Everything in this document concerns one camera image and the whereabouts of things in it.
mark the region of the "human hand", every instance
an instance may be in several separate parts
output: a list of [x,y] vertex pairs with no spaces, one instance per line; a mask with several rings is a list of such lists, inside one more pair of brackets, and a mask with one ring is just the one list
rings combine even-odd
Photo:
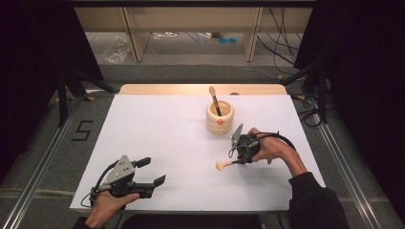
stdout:
[[[256,135],[259,137],[264,134],[260,133],[256,128],[252,128],[247,134]],[[265,137],[260,139],[260,151],[253,156],[254,162],[261,159],[266,159],[267,164],[271,164],[271,161],[275,158],[281,158],[289,168],[293,177],[303,174],[307,171],[302,159],[298,152],[288,146],[285,142],[277,139],[276,137]]]
[[100,193],[93,204],[92,212],[85,223],[90,228],[104,228],[107,222],[126,204],[139,198],[139,194],[130,194],[123,198],[115,198],[110,192]]

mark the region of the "floor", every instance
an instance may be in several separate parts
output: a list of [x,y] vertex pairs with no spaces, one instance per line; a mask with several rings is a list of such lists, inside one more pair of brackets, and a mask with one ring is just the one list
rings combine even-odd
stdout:
[[[169,33],[169,36],[174,37],[162,36],[167,35],[163,32],[157,34],[160,36],[151,35],[141,62],[135,63],[129,52],[119,65],[105,60],[103,54],[115,42],[116,37],[127,39],[125,34],[89,32],[87,37],[100,68],[106,74],[106,81],[117,87],[133,82],[134,79],[126,78],[123,74],[106,73],[110,67],[129,68],[128,71],[144,68],[149,71],[145,71],[146,73],[151,73],[150,77],[154,77],[152,73],[156,73],[153,71],[156,66],[167,67],[169,71],[165,72],[166,68],[161,68],[159,72],[167,75],[171,74],[171,68],[178,68],[180,73],[181,70],[195,71],[197,66],[219,69],[224,73],[233,71],[235,77],[251,77],[254,74],[274,82],[277,82],[279,77],[288,77],[290,73],[296,72],[288,62],[293,62],[289,49],[279,44],[277,52],[287,60],[279,56],[274,58],[274,55],[258,42],[253,61],[245,62],[244,50],[241,48],[242,36],[238,33],[225,33],[223,38],[226,42],[223,43],[219,42],[218,38],[206,38],[196,33]],[[288,34],[289,45],[298,49],[301,36],[302,34]],[[270,37],[277,39],[278,34],[259,34],[259,37],[267,46],[275,49],[276,43]],[[191,73],[204,76],[209,71],[198,70]],[[299,94],[302,82],[300,79],[289,85],[288,93]],[[14,163],[0,185],[2,225],[12,219],[15,220],[12,228],[72,228],[77,217],[85,216],[70,210],[69,206],[114,98],[113,94],[90,91],[96,89],[92,85],[85,87],[89,90],[91,99],[70,100],[69,120],[61,128],[57,128],[57,96],[50,100],[49,111],[38,126],[37,135],[32,138],[27,151]],[[316,104],[314,100],[309,100],[308,103]],[[294,100],[297,113],[306,111],[308,103]],[[326,185],[338,195],[350,227],[405,228],[373,178],[367,163],[361,160],[344,121],[339,118],[339,113],[328,112],[328,125],[310,127],[310,124],[317,122],[316,118],[314,115],[306,119],[307,124],[303,122],[303,128]],[[83,137],[77,133],[79,123],[88,125],[91,133],[87,140],[73,141]],[[29,197],[26,194],[28,192],[32,192],[32,196],[26,198],[26,202],[19,201],[21,197]],[[128,214],[117,216],[110,221],[107,228],[119,228],[128,217]],[[266,228],[280,228],[276,214],[261,214],[260,219]]]

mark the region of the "gray carpet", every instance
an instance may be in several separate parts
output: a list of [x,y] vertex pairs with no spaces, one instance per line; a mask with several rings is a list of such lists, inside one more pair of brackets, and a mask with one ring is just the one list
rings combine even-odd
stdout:
[[[259,72],[210,65],[100,66],[100,68],[106,82],[117,89],[125,83],[277,83],[278,79],[272,76],[280,74],[274,67],[249,67],[251,70]],[[283,68],[283,70],[295,71],[293,68]],[[300,93],[302,82],[302,80],[298,80],[289,85],[288,92],[291,94]],[[95,88],[86,82],[84,85],[88,89]],[[81,216],[69,209],[70,201],[96,144],[114,95],[99,92],[90,94],[90,96],[95,99],[79,103],[53,162],[19,228],[71,228],[76,218]],[[294,105],[297,112],[306,109],[301,101],[294,100]],[[367,163],[360,159],[355,143],[352,141],[344,122],[336,118],[338,113],[329,111],[328,115],[332,133],[349,162],[360,187],[375,210],[381,227],[405,228],[370,173]],[[91,132],[87,140],[73,141],[73,139],[85,138],[86,136],[85,133],[76,132],[80,122],[86,130]],[[56,131],[57,123],[58,106],[54,97],[50,101],[50,110],[38,127],[37,135],[32,138],[30,147],[19,157],[0,186],[0,221],[2,223],[4,223],[19,193],[31,178],[32,171],[46,151]],[[308,127],[303,124],[303,128],[327,186],[331,187],[342,201],[350,227],[367,228],[318,127]],[[117,223],[121,224],[127,217],[129,214],[124,214],[121,220],[118,217],[114,218],[108,228],[114,228]],[[280,228],[275,214],[262,214],[260,219],[266,228]]]

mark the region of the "person's left hand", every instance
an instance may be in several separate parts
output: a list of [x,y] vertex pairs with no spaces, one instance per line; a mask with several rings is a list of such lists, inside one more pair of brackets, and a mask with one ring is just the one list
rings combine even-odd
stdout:
[[115,198],[110,192],[100,193],[92,207],[92,212],[85,223],[90,228],[104,228],[107,222],[119,212],[122,206],[139,198],[139,194],[129,194],[123,198]]

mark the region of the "cup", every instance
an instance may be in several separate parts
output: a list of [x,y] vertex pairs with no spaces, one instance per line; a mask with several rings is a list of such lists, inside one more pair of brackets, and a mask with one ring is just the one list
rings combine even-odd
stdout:
[[214,135],[224,135],[232,129],[234,110],[226,101],[218,101],[218,105],[222,116],[218,116],[214,102],[206,107],[206,128]]

